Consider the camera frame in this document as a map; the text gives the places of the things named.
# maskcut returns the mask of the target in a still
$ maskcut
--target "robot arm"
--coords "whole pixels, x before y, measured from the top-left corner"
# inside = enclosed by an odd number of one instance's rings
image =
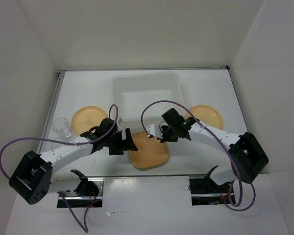
[[[147,131],[150,136],[156,136],[161,142],[177,142],[178,138],[205,143],[220,151],[224,151],[220,143],[205,127],[211,130],[223,143],[228,153],[232,156],[242,181],[252,183],[269,160],[256,138],[249,132],[244,135],[232,134],[216,129],[201,122],[200,126],[192,117],[184,119],[175,109],[170,109],[162,115],[168,125],[149,125]],[[217,185],[237,179],[232,166],[223,165],[214,167],[209,172],[210,179]]]
[[[40,154],[34,151],[26,153],[9,180],[9,185],[29,204],[39,202],[51,192],[74,190],[82,195],[87,189],[97,191],[94,183],[88,181],[87,177],[76,169],[72,169],[71,172],[77,177],[57,180],[53,178],[53,175],[71,162],[87,157],[103,147],[109,148],[109,155],[122,155],[126,150],[137,151],[130,130],[125,130],[126,139],[123,140],[122,132],[118,131],[117,126],[103,139],[92,144],[79,145],[79,143],[94,141],[103,136],[113,123],[113,120],[105,118],[99,127],[81,134],[74,141],[74,145],[64,145]]]

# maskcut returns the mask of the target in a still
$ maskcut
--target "glass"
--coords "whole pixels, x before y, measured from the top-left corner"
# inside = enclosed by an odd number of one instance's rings
[[[62,136],[59,136],[59,137],[57,137],[57,138],[55,138],[54,139],[55,141],[61,141],[61,142],[65,142],[65,143],[68,143],[69,141],[68,141],[68,139],[67,138],[65,138],[65,137],[62,137]],[[57,148],[59,148],[59,147],[62,147],[64,144],[61,144],[61,143],[51,143],[51,149],[52,150],[55,150],[55,149],[57,149]]]
[[[69,121],[64,117],[59,117],[54,120],[51,127],[56,133],[65,138],[70,137],[72,134]]]

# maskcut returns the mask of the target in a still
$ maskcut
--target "white bin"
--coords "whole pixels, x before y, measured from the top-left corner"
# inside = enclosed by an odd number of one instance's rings
[[[172,100],[184,105],[179,76],[177,73],[156,72],[114,76],[111,78],[111,104],[119,108],[122,118],[121,129],[130,128],[132,134],[142,131],[140,117],[149,104],[158,100]],[[174,107],[181,115],[183,109],[170,103],[158,103],[144,114],[144,124],[160,123],[161,115]]]

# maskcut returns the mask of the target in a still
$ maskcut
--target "white wall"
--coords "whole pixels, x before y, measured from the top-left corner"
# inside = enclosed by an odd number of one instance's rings
[[[0,149],[15,138],[41,135],[55,83],[55,67],[22,9],[14,0],[0,0]],[[6,150],[3,165],[9,175],[36,144]],[[0,235],[15,195],[0,173]]]
[[[229,65],[263,0],[18,0],[58,69]]]
[[[231,75],[249,131],[268,154],[267,172],[294,235],[294,0],[265,0]]]

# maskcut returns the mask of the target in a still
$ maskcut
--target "white plastic tray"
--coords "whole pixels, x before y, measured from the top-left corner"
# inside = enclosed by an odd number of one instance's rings
[[[172,100],[184,105],[177,73],[156,72],[114,76],[111,78],[111,104],[119,108],[121,128],[131,128],[132,133],[142,131],[140,117],[146,106],[158,100]],[[159,103],[148,109],[144,124],[160,123],[161,115],[172,108],[172,104]],[[175,107],[181,114],[183,110]]]

